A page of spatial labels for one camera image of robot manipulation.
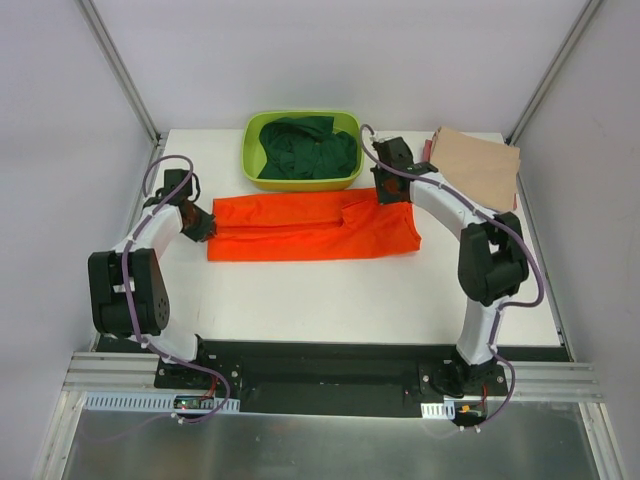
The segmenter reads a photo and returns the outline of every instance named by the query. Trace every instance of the white tabletop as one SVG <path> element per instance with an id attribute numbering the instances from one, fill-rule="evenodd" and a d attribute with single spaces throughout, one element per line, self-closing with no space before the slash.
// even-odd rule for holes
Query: white tabletop
<path id="1" fill-rule="evenodd" d="M 241 167 L 242 130 L 172 130 L 165 155 L 193 160 L 202 195 L 214 198 L 259 193 Z M 420 159 L 431 132 L 402 135 Z M 473 134 L 502 142 L 498 133 Z M 365 168 L 352 188 L 372 187 Z M 181 166 L 170 160 L 163 168 Z M 162 183 L 158 174 L 154 190 Z M 531 237 L 521 209 L 524 238 Z M 205 339 L 300 342 L 454 344 L 466 297 L 457 278 L 458 242 L 429 213 L 414 208 L 422 248 L 410 255 L 375 260 L 277 263 L 212 263 L 206 245 L 180 236 L 160 260 L 174 321 Z M 516 296 L 536 296 L 533 275 Z M 558 346 L 548 301 L 535 309 L 507 309 L 501 345 Z"/>

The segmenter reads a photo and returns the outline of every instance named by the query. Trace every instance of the orange cloth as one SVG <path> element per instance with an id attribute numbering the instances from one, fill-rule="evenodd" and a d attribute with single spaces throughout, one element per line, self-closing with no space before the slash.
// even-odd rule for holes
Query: orange cloth
<path id="1" fill-rule="evenodd" d="M 377 258 L 420 249 L 411 204 L 379 205 L 373 188 L 222 198 L 213 213 L 210 261 Z"/>

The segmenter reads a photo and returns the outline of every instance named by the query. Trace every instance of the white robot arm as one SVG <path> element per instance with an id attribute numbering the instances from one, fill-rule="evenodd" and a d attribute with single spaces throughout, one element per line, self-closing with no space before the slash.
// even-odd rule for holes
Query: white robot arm
<path id="1" fill-rule="evenodd" d="M 462 397 L 465 387 L 482 385 L 492 373 L 502 306 L 529 275 L 526 255 L 513 237 L 521 240 L 520 221 L 511 212 L 496 214 L 472 201 L 432 164 L 414 164 L 402 138 L 374 140 L 373 147 L 378 158 L 367 154 L 377 163 L 371 170 L 379 202 L 411 202 L 460 241 L 458 279 L 468 297 L 464 325 L 451 362 L 432 372 L 429 383 L 439 393 Z"/>
<path id="2" fill-rule="evenodd" d="M 96 252 L 89 257 L 89 287 L 93 322 L 102 334 L 138 341 L 125 295 L 122 256 L 127 252 L 128 282 L 133 293 L 143 347 L 147 343 L 175 357 L 191 362 L 200 353 L 200 339 L 171 318 L 169 298 L 162 280 L 158 260 L 169 243 L 181 233 L 194 241 L 204 242 L 215 233 L 212 215 L 189 200 L 192 192 L 189 181 L 174 194 L 171 201 L 160 206 L 175 185 L 180 184 L 187 170 L 166 170 L 165 187 L 145 203 L 141 220 L 127 237 L 112 250 Z"/>

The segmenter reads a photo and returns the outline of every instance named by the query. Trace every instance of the gray wall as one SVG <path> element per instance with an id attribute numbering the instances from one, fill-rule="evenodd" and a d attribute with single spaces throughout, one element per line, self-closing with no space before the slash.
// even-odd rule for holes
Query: gray wall
<path id="1" fill-rule="evenodd" d="M 519 142 L 563 322 L 640 478 L 640 3 L 605 2 Z"/>
<path id="2" fill-rule="evenodd" d="M 161 130 L 261 110 L 508 133 L 585 0 L 96 0 Z"/>
<path id="3" fill-rule="evenodd" d="M 123 233 L 150 144 L 71 0 L 0 3 L 0 478 L 31 478 L 86 261 Z"/>

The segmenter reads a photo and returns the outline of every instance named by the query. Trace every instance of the beige cloth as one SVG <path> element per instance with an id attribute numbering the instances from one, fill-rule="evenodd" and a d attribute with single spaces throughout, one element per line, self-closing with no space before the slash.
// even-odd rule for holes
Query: beige cloth
<path id="1" fill-rule="evenodd" d="M 433 135 L 431 163 L 448 182 L 480 205 L 501 212 L 513 209 L 519 148 L 440 127 Z"/>

